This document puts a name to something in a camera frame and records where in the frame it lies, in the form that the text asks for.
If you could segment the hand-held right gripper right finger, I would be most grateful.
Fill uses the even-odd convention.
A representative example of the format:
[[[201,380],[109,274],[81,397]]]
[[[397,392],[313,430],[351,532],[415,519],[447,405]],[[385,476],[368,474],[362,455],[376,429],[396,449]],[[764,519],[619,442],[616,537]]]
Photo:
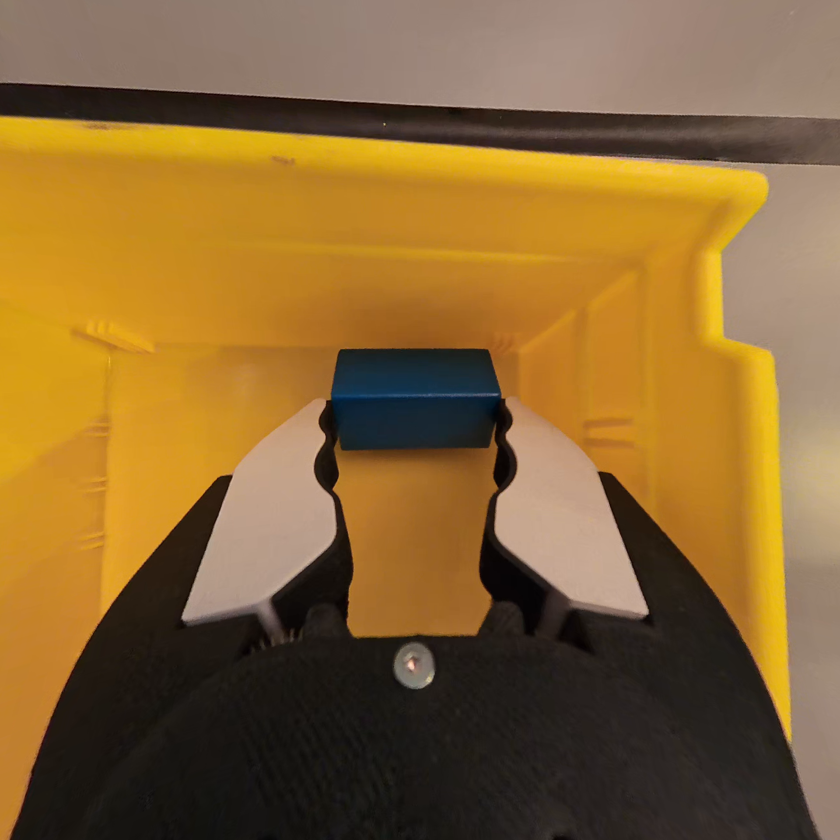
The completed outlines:
[[[497,409],[496,490],[479,579],[523,632],[558,638],[573,613],[641,622],[649,607],[601,475],[583,449],[516,397]]]

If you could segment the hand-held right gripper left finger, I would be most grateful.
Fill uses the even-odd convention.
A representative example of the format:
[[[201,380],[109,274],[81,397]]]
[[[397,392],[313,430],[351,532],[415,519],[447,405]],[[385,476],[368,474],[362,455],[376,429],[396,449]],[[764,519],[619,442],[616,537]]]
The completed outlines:
[[[350,638],[354,563],[331,402],[316,399],[237,465],[182,622],[255,618],[268,640]]]

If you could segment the dark blue wooden block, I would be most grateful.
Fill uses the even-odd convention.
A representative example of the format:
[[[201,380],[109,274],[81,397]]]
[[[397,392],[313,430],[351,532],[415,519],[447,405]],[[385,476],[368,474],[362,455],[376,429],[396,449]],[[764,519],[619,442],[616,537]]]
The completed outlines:
[[[343,450],[488,448],[501,388],[486,349],[344,349],[330,401]]]

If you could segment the yellow plastic bin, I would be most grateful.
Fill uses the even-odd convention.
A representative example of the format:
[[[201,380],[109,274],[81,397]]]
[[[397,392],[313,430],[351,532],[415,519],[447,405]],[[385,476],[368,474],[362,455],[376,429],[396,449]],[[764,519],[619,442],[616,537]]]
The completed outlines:
[[[767,192],[2,118],[8,837],[813,838],[774,363],[722,327],[723,251]],[[598,469],[648,618],[537,638],[492,605],[495,425],[488,448],[337,437],[350,638],[186,626],[235,468],[330,401],[344,349],[488,350],[501,399]]]

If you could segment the black table strip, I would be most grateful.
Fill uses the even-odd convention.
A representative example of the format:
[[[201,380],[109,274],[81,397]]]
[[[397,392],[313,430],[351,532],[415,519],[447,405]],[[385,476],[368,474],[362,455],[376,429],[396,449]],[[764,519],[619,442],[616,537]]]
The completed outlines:
[[[839,165],[839,120],[561,112],[4,82],[4,117],[762,165]]]

